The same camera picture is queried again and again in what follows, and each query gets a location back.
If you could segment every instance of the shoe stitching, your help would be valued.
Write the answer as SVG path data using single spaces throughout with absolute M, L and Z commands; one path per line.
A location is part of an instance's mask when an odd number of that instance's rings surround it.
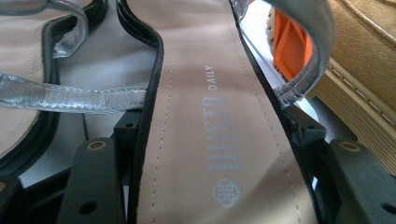
M 163 150 L 163 138 L 166 132 L 166 123 L 168 120 L 168 113 L 169 113 L 169 105 L 170 105 L 170 101 L 171 101 L 171 91 L 172 91 L 172 78 L 173 78 L 173 73 L 174 73 L 174 68 L 175 68 L 175 55 L 174 53 L 171 51 L 171 55 L 172 55 L 172 65 L 171 65 L 171 69 L 170 69 L 170 75 L 169 75 L 169 84 L 168 84 L 168 97 L 167 97 L 167 101 L 166 101 L 166 112 L 165 112 L 165 117 L 164 117 L 164 121 L 163 121 L 163 132 L 161 133 L 161 137 L 160 137 L 160 146 L 158 147 L 158 153 L 157 153 L 157 160 L 156 160 L 156 167 L 155 167 L 155 176 L 153 179 L 153 191 L 152 191 L 152 204 L 151 204 L 151 214 L 152 214 L 152 223 L 155 224 L 156 220 L 155 220 L 155 194 L 157 192 L 156 188 L 157 188 L 157 174 L 158 174 L 158 168 L 160 165 L 160 158 L 161 158 L 161 152 Z
M 348 0 L 338 0 L 340 1 L 346 9 L 349 9 L 349 11 L 352 11 L 352 13 L 358 17 L 362 23 L 363 26 L 368 28 L 367 30 L 374 34 L 374 35 L 379 35 L 382 37 L 382 39 L 388 41 L 386 44 L 389 45 L 391 44 L 392 49 L 396 49 L 396 38 L 389 34 L 386 30 L 384 30 L 382 27 L 379 25 L 375 24 L 370 18 L 366 17 L 360 10 L 358 10 L 356 7 L 352 5 Z
M 227 9 L 226 9 L 226 7 L 225 7 L 224 0 L 221 0 L 221 3 L 222 3 L 222 5 L 223 5 L 224 11 L 226 11 Z M 231 35 L 231 37 L 232 37 L 232 39 L 233 39 L 233 44 L 234 44 L 234 47 L 235 47 L 235 51 L 236 51 L 238 60 L 239 60 L 241 66 L 242 66 L 242 68 L 243 68 L 243 70 L 244 70 L 244 74 L 245 74 L 245 76 L 246 76 L 246 78 L 247 78 L 247 81 L 248 81 L 248 83 L 249 83 L 249 85 L 250 85 L 250 88 L 253 90 L 253 92 L 255 92 L 255 96 L 256 96 L 256 99 L 257 99 L 257 101 L 259 102 L 259 104 L 260 104 L 260 106 L 261 106 L 262 113 L 263 113 L 264 116 L 266 117 L 267 123 L 271 126 L 271 132 L 272 132 L 272 134 L 273 134 L 274 140 L 276 141 L 276 148 L 277 148 L 277 150 L 278 150 L 278 152 L 279 152 L 279 156 L 280 156 L 280 158 L 281 158 L 282 155 L 283 155 L 283 152 L 281 151 L 281 149 L 280 149 L 280 147 L 279 147 L 279 142 L 277 141 L 277 136 L 276 136 L 276 133 L 275 133 L 275 130 L 274 130 L 274 126 L 272 125 L 271 121 L 270 121 L 269 118 L 267 117 L 267 114 L 266 114 L 266 112 L 265 112 L 265 109 L 264 109 L 264 107 L 263 107 L 263 105 L 262 105 L 262 101 L 260 100 L 260 98 L 259 98 L 259 96 L 258 96 L 259 94 L 258 94 L 257 91 L 254 89 L 253 84 L 252 84 L 252 81 L 251 81 L 251 79 L 250 79 L 250 77 L 249 77 L 249 75 L 248 75 L 248 72 L 247 72 L 247 70 L 246 70 L 246 67 L 244 66 L 244 64 L 243 64 L 243 62 L 242 62 L 242 59 L 241 59 L 239 50 L 238 50 L 238 48 L 237 48 L 237 46 L 236 46 L 235 38 L 233 37 L 233 33 L 231 32 L 232 29 L 231 29 L 231 27 L 230 27 L 230 23 L 227 22 L 227 24 L 228 24 L 228 26 L 229 26 L 230 35 Z M 283 166 L 283 169 L 284 169 L 284 172 L 285 172 L 285 176 L 286 176 L 286 178 L 288 179 L 288 182 L 289 182 L 289 185 L 290 185 L 290 192 L 291 192 L 291 195 L 293 196 L 293 200 L 294 200 L 294 204 L 295 204 L 295 208 L 296 208 L 296 213 L 297 213 L 297 215 L 298 215 L 298 222 L 301 223 L 301 213 L 300 213 L 300 210 L 299 210 L 299 205 L 298 205 L 298 203 L 297 203 L 297 196 L 296 196 L 296 193 L 295 193 L 294 185 L 293 185 L 293 183 L 292 183 L 292 181 L 291 181 L 291 178 L 290 178 L 289 170 L 288 170 L 288 168 L 287 168 L 286 163 L 285 163 L 284 160 L 282 160 L 282 166 Z
M 395 124 L 390 118 L 388 118 L 388 116 L 387 116 L 386 114 L 384 114 L 384 112 L 383 112 L 381 109 L 379 109 L 379 108 L 375 105 L 375 103 L 373 103 L 372 101 L 370 101 L 369 98 L 367 98 L 361 91 L 359 91 L 358 88 L 356 88 L 356 87 L 353 86 L 350 82 L 348 82 L 348 81 L 346 80 L 346 78 L 343 77 L 339 72 L 337 72 L 331 65 L 328 64 L 328 68 L 329 68 L 334 74 L 336 74 L 336 75 L 338 76 L 338 78 L 340 78 L 341 80 L 343 80 L 343 81 L 349 86 L 350 89 L 352 89 L 354 92 L 356 92 L 356 93 L 359 95 L 359 97 L 360 97 L 362 100 L 364 100 L 372 109 L 374 109 L 378 114 L 380 114 L 381 117 L 382 117 L 388 124 L 390 124 L 391 127 L 392 127 L 393 129 L 396 129 L 396 124 Z

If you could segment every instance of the orange object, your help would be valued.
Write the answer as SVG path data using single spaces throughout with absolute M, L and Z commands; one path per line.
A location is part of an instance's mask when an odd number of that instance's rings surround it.
M 274 67 L 288 81 L 297 76 L 312 55 L 309 35 L 297 22 L 275 9 Z

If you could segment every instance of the insole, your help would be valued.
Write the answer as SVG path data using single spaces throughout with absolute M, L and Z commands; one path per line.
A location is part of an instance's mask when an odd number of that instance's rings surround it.
M 225 0 L 128 0 L 163 40 L 137 223 L 316 223 Z
M 87 6 L 92 0 L 79 0 Z M 46 9 L 32 16 L 0 16 L 0 73 L 44 81 L 43 29 L 67 16 Z M 38 111 L 0 107 L 0 158 L 14 148 L 35 124 Z

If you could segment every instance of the clear plastic strap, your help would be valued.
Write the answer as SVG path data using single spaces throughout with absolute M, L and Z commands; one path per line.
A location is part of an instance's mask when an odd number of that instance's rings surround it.
M 88 19 L 77 0 L 1 0 L 0 15 L 33 15 L 48 7 L 67 11 L 77 18 L 76 26 L 55 45 L 52 56 L 53 58 L 69 57 L 88 35 Z
M 88 91 L 0 73 L 0 106 L 6 107 L 106 114 L 142 108 L 145 95 L 143 88 Z
M 323 76 L 335 42 L 335 23 L 327 0 L 265 0 L 283 11 L 309 33 L 313 53 L 297 77 L 274 89 L 283 108 L 306 96 Z

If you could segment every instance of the shoe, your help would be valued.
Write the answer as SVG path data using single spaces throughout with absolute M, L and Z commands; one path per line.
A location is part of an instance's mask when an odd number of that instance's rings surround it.
M 44 5 L 38 4 L 39 1 L 30 5 L 26 1 L 19 6 L 18 3 L 13 3 L 15 2 L 0 3 L 1 105 L 7 104 L 9 100 L 8 89 L 20 94 L 26 90 L 32 90 L 17 86 L 8 88 L 7 79 L 20 78 L 37 83 L 59 83 L 54 58 L 67 56 L 58 54 L 67 53 L 67 49 L 62 51 L 63 45 L 59 43 L 67 42 L 67 40 L 64 41 L 67 39 L 66 34 L 71 34 L 67 32 L 76 24 L 76 19 L 71 17 L 70 13 L 45 9 Z M 67 4 L 64 1 L 51 3 L 51 7 L 57 9 Z M 80 4 L 84 6 L 90 25 L 100 22 L 106 14 L 106 0 L 81 0 Z M 20 99 L 26 98 L 16 97 L 11 100 L 11 103 L 16 104 Z M 53 112 L 0 107 L 0 123 L 2 124 L 0 128 L 0 175 L 19 175 L 29 168 L 50 144 L 58 117 L 58 114 Z
M 317 44 L 309 68 L 324 72 L 333 42 L 327 3 L 273 3 L 304 25 L 321 21 L 320 29 L 307 25 Z M 121 0 L 118 12 L 131 35 L 158 48 L 134 155 L 130 222 L 317 223 L 310 184 L 281 124 L 279 104 L 290 102 L 279 99 L 290 89 L 276 94 L 263 78 L 235 7 Z
M 396 175 L 396 2 L 330 0 L 337 38 L 317 96 Z

